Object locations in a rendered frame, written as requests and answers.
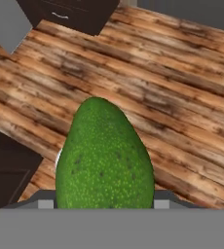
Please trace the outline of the dark brown drawer cabinet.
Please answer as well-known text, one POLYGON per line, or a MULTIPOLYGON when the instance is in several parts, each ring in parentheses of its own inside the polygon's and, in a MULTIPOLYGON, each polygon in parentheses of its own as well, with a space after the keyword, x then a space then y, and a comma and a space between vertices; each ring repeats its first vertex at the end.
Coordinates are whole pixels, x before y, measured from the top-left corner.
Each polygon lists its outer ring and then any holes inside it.
POLYGON ((16 0, 33 27, 44 19, 65 27, 98 35, 120 0, 16 0), (56 12, 69 19, 52 15, 56 12))

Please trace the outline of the dark brown cupboard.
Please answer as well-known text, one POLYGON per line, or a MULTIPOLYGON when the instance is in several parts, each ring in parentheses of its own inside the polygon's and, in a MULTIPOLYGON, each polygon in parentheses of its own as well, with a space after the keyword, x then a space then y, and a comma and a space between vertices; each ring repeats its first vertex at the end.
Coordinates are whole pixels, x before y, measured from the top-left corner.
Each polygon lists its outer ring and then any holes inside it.
POLYGON ((43 157, 0 131, 0 208, 16 203, 43 157))

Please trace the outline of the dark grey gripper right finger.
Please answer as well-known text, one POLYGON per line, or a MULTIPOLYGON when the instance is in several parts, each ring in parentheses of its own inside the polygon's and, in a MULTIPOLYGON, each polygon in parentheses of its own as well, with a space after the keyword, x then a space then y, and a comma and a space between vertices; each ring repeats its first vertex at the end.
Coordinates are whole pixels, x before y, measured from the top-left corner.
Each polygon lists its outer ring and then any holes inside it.
POLYGON ((155 209, 184 209, 197 208, 197 205, 181 200, 172 191, 157 190, 154 195, 153 207, 155 209))

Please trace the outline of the green avocado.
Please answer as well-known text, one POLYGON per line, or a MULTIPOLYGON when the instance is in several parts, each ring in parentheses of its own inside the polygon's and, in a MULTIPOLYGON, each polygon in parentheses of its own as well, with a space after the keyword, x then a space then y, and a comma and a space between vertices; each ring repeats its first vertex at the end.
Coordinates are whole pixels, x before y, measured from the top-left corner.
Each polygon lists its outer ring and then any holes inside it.
POLYGON ((132 124, 115 104, 88 98, 74 115, 57 162, 57 206, 144 209, 153 199, 153 165, 132 124))

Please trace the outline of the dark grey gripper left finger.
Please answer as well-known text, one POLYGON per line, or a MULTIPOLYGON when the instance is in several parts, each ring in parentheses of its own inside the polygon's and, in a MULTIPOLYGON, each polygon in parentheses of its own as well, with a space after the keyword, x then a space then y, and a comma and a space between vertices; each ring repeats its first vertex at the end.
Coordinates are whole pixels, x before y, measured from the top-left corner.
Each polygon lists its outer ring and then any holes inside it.
POLYGON ((56 191, 40 190, 27 200, 13 203, 8 209, 56 209, 56 191))

